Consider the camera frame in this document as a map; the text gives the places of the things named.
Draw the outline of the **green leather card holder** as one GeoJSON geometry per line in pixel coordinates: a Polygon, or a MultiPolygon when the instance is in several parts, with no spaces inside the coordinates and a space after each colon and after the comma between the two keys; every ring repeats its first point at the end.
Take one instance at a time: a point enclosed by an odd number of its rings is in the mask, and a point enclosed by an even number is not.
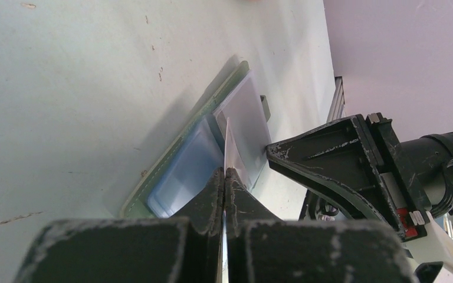
{"type": "Polygon", "coordinates": [[[241,61],[198,108],[183,130],[147,169],[123,204],[121,218],[168,218],[189,203],[234,150],[235,168],[248,190],[267,162],[270,109],[254,72],[241,61]]]}

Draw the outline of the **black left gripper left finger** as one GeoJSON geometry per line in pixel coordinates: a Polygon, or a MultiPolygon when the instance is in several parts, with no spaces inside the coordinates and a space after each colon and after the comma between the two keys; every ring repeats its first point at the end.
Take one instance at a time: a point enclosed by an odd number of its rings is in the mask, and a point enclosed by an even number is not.
{"type": "Polygon", "coordinates": [[[187,217],[201,235],[215,236],[221,231],[224,208],[224,168],[216,168],[204,188],[171,218],[187,217]]]}

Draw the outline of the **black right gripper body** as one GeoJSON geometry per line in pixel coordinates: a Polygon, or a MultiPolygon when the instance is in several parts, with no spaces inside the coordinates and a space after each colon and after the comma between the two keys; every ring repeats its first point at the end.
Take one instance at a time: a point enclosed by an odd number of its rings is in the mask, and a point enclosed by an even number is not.
{"type": "Polygon", "coordinates": [[[399,141],[381,113],[366,124],[385,162],[385,181],[402,224],[403,241],[427,235],[428,216],[453,215],[453,132],[399,141]]]}

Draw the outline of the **white printed credit card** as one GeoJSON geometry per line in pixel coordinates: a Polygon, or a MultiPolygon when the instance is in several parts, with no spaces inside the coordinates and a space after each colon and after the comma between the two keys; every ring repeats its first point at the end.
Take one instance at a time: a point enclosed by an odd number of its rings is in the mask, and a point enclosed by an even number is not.
{"type": "Polygon", "coordinates": [[[224,167],[225,171],[227,169],[235,169],[240,182],[247,190],[251,189],[252,183],[238,151],[229,118],[226,120],[224,167]]]}

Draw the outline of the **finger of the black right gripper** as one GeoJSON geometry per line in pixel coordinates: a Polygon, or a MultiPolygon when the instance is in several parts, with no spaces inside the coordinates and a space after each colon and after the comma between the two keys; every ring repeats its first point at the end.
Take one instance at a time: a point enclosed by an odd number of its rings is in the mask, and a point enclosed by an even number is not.
{"type": "Polygon", "coordinates": [[[384,165],[362,115],[331,121],[266,147],[271,169],[305,186],[351,219],[381,221],[405,237],[381,178],[384,165]]]}

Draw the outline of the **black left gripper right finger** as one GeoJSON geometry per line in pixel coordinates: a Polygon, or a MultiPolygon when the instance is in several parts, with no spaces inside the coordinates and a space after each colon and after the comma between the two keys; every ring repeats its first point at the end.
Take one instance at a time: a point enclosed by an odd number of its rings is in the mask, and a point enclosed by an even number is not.
{"type": "Polygon", "coordinates": [[[238,172],[231,167],[227,168],[225,176],[225,215],[228,239],[239,237],[245,222],[281,221],[247,191],[238,172]]]}

